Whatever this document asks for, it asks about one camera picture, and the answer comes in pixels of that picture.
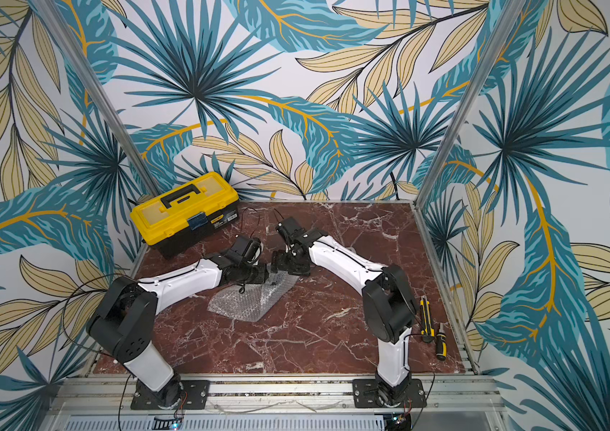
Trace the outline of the clear bubble wrap sheet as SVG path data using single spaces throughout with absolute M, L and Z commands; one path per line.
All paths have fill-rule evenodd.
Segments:
M 261 320 L 299 281 L 299 276 L 279 271 L 261 284 L 226 287 L 208 304 L 208 310 L 232 320 L 255 323 Z

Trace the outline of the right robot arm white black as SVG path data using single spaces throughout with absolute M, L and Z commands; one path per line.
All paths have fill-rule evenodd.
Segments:
M 272 269 L 308 276 L 313 266 L 338 276 L 361 295 L 368 329 L 378 339 L 376 400 L 396 407 L 412 382 L 409 341 L 420 309 L 405 271 L 366 260 L 319 229 L 306 230 L 289 217 L 277 226 L 286 249 L 272 255 Z

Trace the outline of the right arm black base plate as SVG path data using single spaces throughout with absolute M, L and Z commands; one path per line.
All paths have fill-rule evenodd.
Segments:
M 426 391 L 419 379 L 408 377 L 398 386 L 390 386 L 378 378 L 355 379 L 352 382 L 353 401 L 357 409 L 424 408 Z

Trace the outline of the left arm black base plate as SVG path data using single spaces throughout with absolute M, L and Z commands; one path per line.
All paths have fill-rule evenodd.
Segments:
M 133 411 L 200 411 L 205 408 L 210 384 L 208 380 L 172 379 L 160 391 L 151 391 L 143 383 L 137 382 L 130 408 Z

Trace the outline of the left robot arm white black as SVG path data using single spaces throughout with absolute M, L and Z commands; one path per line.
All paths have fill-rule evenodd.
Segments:
M 200 292 L 228 285 L 261 284 L 263 262 L 234 262 L 220 254 L 155 278 L 120 276 L 87 322 L 87 334 L 137 379 L 142 394 L 161 409 L 175 409 L 186 389 L 152 343 L 158 314 Z

